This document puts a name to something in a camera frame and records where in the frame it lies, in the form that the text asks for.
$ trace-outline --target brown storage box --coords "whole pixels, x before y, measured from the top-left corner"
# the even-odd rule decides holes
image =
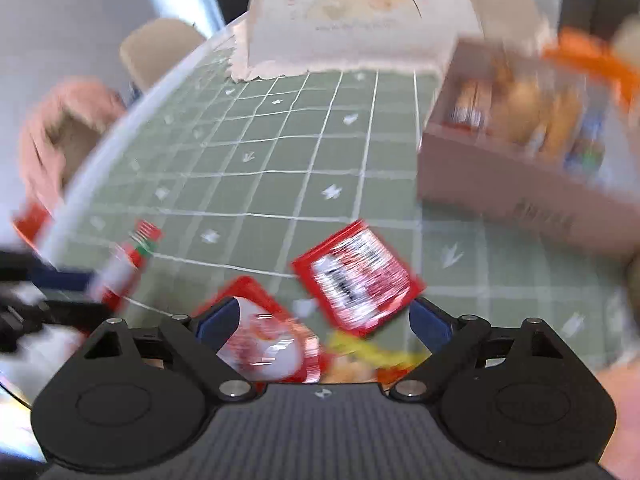
[[[489,218],[515,221],[523,228],[557,240],[629,260],[640,250],[637,194],[634,196],[624,190],[605,192],[602,187],[572,175],[562,167],[527,158],[513,146],[447,126],[461,80],[491,79],[494,73],[492,60],[501,53],[500,46],[466,40],[459,42],[422,134],[418,153],[418,196],[470,208]],[[544,60],[512,53],[509,60],[516,74],[518,70],[535,72],[553,68],[556,81],[581,81],[584,84],[583,75]],[[590,104],[609,109],[609,115],[615,115],[609,104],[607,86],[590,80],[586,94]],[[635,176],[636,161],[640,158],[630,153],[637,153],[633,152],[636,143],[626,142],[622,124],[615,117],[605,122],[605,136],[611,124],[623,137],[625,154],[622,158],[626,159],[623,164],[626,162],[631,166],[626,169],[627,173]],[[635,184],[626,182],[629,189]]]

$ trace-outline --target beige chair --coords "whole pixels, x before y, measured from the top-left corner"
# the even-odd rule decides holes
[[[120,60],[131,80],[148,91],[205,38],[177,18],[158,18],[133,31],[120,45]]]

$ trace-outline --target red packet with white label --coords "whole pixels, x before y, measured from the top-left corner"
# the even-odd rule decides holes
[[[214,303],[225,296],[238,300],[240,323],[218,357],[250,381],[319,381],[328,357],[318,337],[258,282],[239,276],[219,291]]]
[[[360,337],[424,290],[422,281],[362,220],[297,257],[291,267],[329,320]]]

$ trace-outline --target ribbed gray surface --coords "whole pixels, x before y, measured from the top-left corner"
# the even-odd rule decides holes
[[[376,384],[274,384],[258,400],[219,410],[191,449],[136,474],[85,475],[53,467],[42,480],[611,479],[596,465],[519,474],[460,451],[429,412],[388,400]]]

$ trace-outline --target checkered tablecloth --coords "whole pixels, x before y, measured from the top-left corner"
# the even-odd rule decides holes
[[[288,263],[364,218],[454,316],[547,320],[592,367],[619,351],[614,263],[415,198],[433,75],[310,73],[234,84],[229,51],[207,57],[139,127],[66,240],[63,263],[100,267],[136,219],[164,237],[129,300],[132,325],[190,313],[240,274],[286,308],[307,298]],[[321,312],[304,320],[321,338]],[[413,349],[406,314],[378,330]]]

